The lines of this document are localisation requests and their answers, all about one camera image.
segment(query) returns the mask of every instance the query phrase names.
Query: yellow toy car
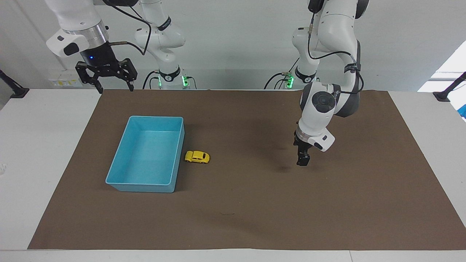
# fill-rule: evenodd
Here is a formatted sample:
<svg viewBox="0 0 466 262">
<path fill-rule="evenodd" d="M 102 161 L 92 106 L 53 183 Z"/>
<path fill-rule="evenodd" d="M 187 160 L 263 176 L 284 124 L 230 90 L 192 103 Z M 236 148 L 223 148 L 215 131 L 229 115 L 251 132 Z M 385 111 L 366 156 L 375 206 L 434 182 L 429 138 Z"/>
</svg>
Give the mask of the yellow toy car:
<svg viewBox="0 0 466 262">
<path fill-rule="evenodd" d="M 209 163 L 210 156 L 209 154 L 202 151 L 188 151 L 186 152 L 185 161 L 207 164 Z"/>
</svg>

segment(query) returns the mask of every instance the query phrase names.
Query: blue plastic bin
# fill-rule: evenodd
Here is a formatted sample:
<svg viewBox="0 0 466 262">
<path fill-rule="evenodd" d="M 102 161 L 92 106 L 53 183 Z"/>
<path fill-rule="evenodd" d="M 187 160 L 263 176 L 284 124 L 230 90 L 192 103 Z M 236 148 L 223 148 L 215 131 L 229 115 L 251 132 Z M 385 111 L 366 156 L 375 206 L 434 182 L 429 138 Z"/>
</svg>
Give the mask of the blue plastic bin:
<svg viewBox="0 0 466 262">
<path fill-rule="evenodd" d="M 105 182 L 125 192 L 174 192 L 184 138 L 182 117 L 130 117 Z"/>
</svg>

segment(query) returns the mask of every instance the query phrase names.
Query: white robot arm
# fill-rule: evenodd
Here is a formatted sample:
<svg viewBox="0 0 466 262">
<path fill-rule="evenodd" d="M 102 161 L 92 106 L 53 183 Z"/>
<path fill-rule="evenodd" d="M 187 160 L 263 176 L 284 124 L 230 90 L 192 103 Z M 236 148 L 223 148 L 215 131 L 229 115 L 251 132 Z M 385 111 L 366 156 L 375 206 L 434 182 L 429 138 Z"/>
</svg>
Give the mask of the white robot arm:
<svg viewBox="0 0 466 262">
<path fill-rule="evenodd" d="M 94 85 L 99 93 L 103 88 L 101 76 L 115 76 L 126 81 L 133 91 L 137 72 L 131 60 L 118 61 L 109 43 L 107 27 L 97 13 L 92 0 L 45 0 L 55 13 L 61 29 L 47 40 L 48 48 L 60 57 L 80 53 L 84 61 L 76 64 L 76 71 L 83 83 Z"/>
<path fill-rule="evenodd" d="M 298 146 L 297 165 L 306 166 L 312 146 L 327 151 L 335 137 L 327 130 L 333 115 L 348 117 L 359 107 L 360 45 L 354 34 L 354 20 L 360 17 L 369 0 L 308 0 L 315 14 L 309 28 L 298 28 L 293 44 L 300 61 L 293 73 L 295 84 L 304 86 L 300 106 L 302 117 L 295 132 Z M 344 62 L 344 83 L 312 82 L 319 59 L 315 52 L 337 54 Z"/>
<path fill-rule="evenodd" d="M 140 0 L 145 19 L 151 24 L 152 32 L 147 51 L 157 61 L 160 85 L 162 89 L 183 89 L 185 80 L 183 70 L 178 65 L 173 51 L 169 48 L 184 46 L 186 40 L 179 27 L 173 25 L 170 16 L 162 8 L 162 0 Z M 136 43 L 140 47 L 146 44 L 149 30 L 138 29 Z"/>
<path fill-rule="evenodd" d="M 134 17 L 118 6 L 132 7 L 140 1 L 145 20 Z M 103 88 L 98 81 L 101 76 L 116 76 L 127 82 L 131 91 L 134 90 L 132 82 L 136 80 L 137 72 L 129 58 L 118 61 L 113 53 L 112 46 L 130 44 L 123 42 L 109 42 L 108 27 L 104 25 L 95 10 L 93 0 L 45 0 L 48 7 L 55 13 L 61 29 L 47 41 L 47 46 L 56 55 L 67 57 L 80 53 L 83 62 L 78 62 L 76 71 L 83 83 L 94 85 L 99 93 Z M 181 30 L 171 23 L 171 18 L 162 9 L 161 0 L 103 0 L 126 15 L 138 19 L 151 27 L 151 30 L 138 29 L 135 39 L 137 44 L 144 48 L 139 51 L 144 55 L 149 51 L 157 60 L 160 74 L 160 85 L 166 89 L 183 89 L 187 81 L 183 70 L 179 67 L 174 53 L 169 48 L 181 47 L 185 38 Z"/>
</svg>

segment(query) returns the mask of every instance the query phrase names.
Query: black cable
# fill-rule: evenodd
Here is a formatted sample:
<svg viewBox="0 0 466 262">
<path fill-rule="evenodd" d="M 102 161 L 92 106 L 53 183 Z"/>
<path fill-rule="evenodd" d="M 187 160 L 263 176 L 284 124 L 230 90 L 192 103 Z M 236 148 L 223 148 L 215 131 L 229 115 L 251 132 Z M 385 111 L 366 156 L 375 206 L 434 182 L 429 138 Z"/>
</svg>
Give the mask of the black cable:
<svg viewBox="0 0 466 262">
<path fill-rule="evenodd" d="M 298 63 L 298 61 L 299 61 L 299 57 L 298 57 L 298 59 L 296 60 L 296 62 L 293 64 L 293 66 L 290 68 L 290 70 L 288 70 L 288 73 L 291 73 L 291 70 L 293 70 L 293 68 L 294 68 L 295 65 Z"/>
<path fill-rule="evenodd" d="M 143 19 L 143 17 L 142 17 L 136 10 L 134 10 L 133 7 L 130 7 L 130 8 L 131 8 L 131 10 L 133 10 L 133 12 L 134 12 L 140 19 Z"/>
<path fill-rule="evenodd" d="M 312 15 L 311 24 L 314 24 L 314 16 L 315 16 L 315 14 Z M 354 60 L 354 57 L 350 53 L 348 53 L 346 51 L 337 51 L 337 52 L 333 52 L 333 53 L 330 53 L 330 54 L 323 55 L 321 57 L 312 57 L 310 44 L 311 44 L 311 35 L 309 35 L 309 38 L 308 38 L 308 54 L 309 54 L 309 57 L 314 59 L 314 60 L 322 59 L 322 58 L 325 58 L 327 56 L 336 55 L 336 54 L 347 54 Z"/>
<path fill-rule="evenodd" d="M 120 13 L 123 13 L 133 19 L 136 19 L 138 21 L 141 21 L 143 22 L 144 24 L 146 24 L 148 27 L 149 27 L 149 35 L 147 36 L 147 41 L 146 41 L 146 45 L 144 47 L 144 52 L 142 52 L 141 54 L 142 55 L 145 55 L 146 51 L 147 51 L 147 47 L 149 46 L 149 40 L 151 39 L 151 34 L 152 34 L 152 27 L 151 27 L 151 24 L 149 24 L 148 21 L 144 20 L 144 19 L 141 19 L 141 18 L 138 18 L 138 17 L 135 17 L 133 15 L 131 15 L 130 13 L 127 13 L 125 11 L 123 11 L 122 9 L 119 9 L 116 5 L 112 4 L 109 2 L 109 0 L 103 0 L 103 2 L 107 5 L 107 6 L 110 6 L 110 7 L 113 7 L 115 10 L 119 11 Z"/>
<path fill-rule="evenodd" d="M 280 80 L 278 80 L 277 83 L 275 83 L 274 90 L 277 89 L 278 83 L 281 82 L 280 87 L 278 88 L 278 89 L 280 89 L 280 88 L 281 88 L 281 85 L 282 85 L 285 81 L 286 81 L 286 79 L 280 79 Z"/>
<path fill-rule="evenodd" d="M 361 74 L 359 73 L 359 71 L 356 71 L 356 76 L 361 80 L 361 88 L 359 90 L 357 90 L 357 91 L 354 91 L 354 92 L 340 91 L 341 94 L 355 95 L 355 94 L 361 92 L 364 89 L 364 79 L 361 76 Z"/>
<path fill-rule="evenodd" d="M 311 24 L 314 24 L 314 16 L 315 16 L 315 14 L 312 15 Z M 308 54 L 309 54 L 309 57 L 312 58 L 312 59 L 314 59 L 314 60 L 322 59 L 322 58 L 325 58 L 325 57 L 330 56 L 330 55 L 347 54 L 347 55 L 349 55 L 349 56 L 351 57 L 351 59 L 353 59 L 353 61 L 354 61 L 354 57 L 353 57 L 350 53 L 348 53 L 348 52 L 346 52 L 346 51 L 337 51 L 337 52 L 333 52 L 333 53 L 330 53 L 330 54 L 323 55 L 323 56 L 321 56 L 321 57 L 316 57 L 316 58 L 314 58 L 314 57 L 312 57 L 312 55 L 311 55 L 310 44 L 311 44 L 311 35 L 309 35 L 309 38 L 308 38 Z M 363 79 L 363 77 L 361 76 L 361 74 L 359 73 L 359 70 L 356 70 L 356 76 L 357 76 L 357 78 L 359 78 L 359 79 L 361 80 L 361 88 L 360 88 L 359 90 L 357 90 L 357 91 L 354 91 L 354 92 L 340 91 L 340 93 L 342 93 L 342 94 L 350 94 L 350 95 L 353 95 L 353 94 L 357 94 L 357 93 L 361 92 L 361 91 L 364 89 L 364 79 Z"/>
<path fill-rule="evenodd" d="M 194 81 L 194 88 L 197 90 L 198 89 L 198 85 L 196 84 L 196 79 L 194 79 L 194 77 L 192 76 L 187 76 L 186 79 L 192 79 Z"/>
<path fill-rule="evenodd" d="M 273 75 L 273 76 L 267 81 L 267 83 L 265 84 L 264 90 L 267 89 L 268 84 L 270 84 L 270 82 L 271 82 L 274 78 L 276 78 L 277 76 L 281 76 L 281 73 L 277 73 L 277 74 Z"/>
<path fill-rule="evenodd" d="M 152 80 L 158 79 L 158 76 L 155 76 L 149 80 L 149 89 L 152 89 Z"/>
<path fill-rule="evenodd" d="M 146 79 L 144 80 L 144 84 L 143 84 L 143 89 L 145 88 L 145 85 L 147 83 L 147 80 L 149 80 L 149 77 L 152 75 L 152 74 L 157 74 L 156 71 L 151 71 L 147 76 L 146 76 Z"/>
<path fill-rule="evenodd" d="M 127 41 L 110 42 L 109 44 L 110 44 L 110 46 L 130 45 L 130 46 L 136 48 L 142 55 L 144 55 L 143 51 L 139 48 L 139 46 L 137 46 L 137 45 L 135 45 L 133 43 L 127 42 Z"/>
</svg>

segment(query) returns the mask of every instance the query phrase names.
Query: table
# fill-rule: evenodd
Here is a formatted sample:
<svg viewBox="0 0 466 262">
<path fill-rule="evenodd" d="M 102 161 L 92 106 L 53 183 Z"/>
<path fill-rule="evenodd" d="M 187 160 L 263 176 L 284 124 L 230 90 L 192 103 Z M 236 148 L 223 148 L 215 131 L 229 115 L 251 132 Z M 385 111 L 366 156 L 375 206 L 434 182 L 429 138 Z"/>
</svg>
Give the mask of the table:
<svg viewBox="0 0 466 262">
<path fill-rule="evenodd" d="M 391 92 L 432 170 L 466 222 L 466 124 L 428 93 Z M 466 251 L 24 251 L 94 110 L 95 90 L 31 90 L 0 111 L 0 261 L 464 261 Z"/>
</svg>

